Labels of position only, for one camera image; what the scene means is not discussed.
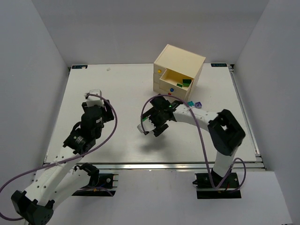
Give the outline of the purple lego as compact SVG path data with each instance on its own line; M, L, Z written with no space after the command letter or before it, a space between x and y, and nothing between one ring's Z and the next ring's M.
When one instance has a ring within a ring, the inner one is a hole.
M194 106L195 106L195 108L201 109L202 108L202 103L201 102L195 102Z

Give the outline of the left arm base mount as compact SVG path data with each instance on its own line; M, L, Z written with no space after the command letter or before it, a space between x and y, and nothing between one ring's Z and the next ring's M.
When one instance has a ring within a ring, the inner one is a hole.
M98 168L89 163L76 165L73 173L82 170L91 175L86 186L75 191L72 196L113 197L118 186L118 174L101 173Z

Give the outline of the cream wooden drawer cabinet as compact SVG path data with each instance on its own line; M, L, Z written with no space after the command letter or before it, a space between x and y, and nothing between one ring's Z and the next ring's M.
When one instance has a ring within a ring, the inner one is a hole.
M188 101L205 60L204 56L167 44L153 64L153 91ZM176 86L183 79L192 79L189 87Z

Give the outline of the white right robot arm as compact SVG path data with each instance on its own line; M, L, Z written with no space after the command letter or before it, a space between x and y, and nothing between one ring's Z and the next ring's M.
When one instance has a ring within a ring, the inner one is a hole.
M229 110L208 112L189 106L177 97L170 102L165 95L156 95L148 103L152 107L141 114L141 123L138 126L141 133L153 133L158 137L168 128L168 121L194 125L198 131L205 130L217 151L210 177L224 181L229 176L236 151L246 136L244 129Z

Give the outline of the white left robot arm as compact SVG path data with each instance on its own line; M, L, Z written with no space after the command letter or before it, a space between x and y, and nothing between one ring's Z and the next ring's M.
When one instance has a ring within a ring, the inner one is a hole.
M95 147L106 122L115 118L109 100L82 103L83 115L76 123L57 155L57 162L23 191L15 191L11 200L15 211L30 225L45 225L54 210L80 188L93 188L99 183L99 170L90 163L76 164Z

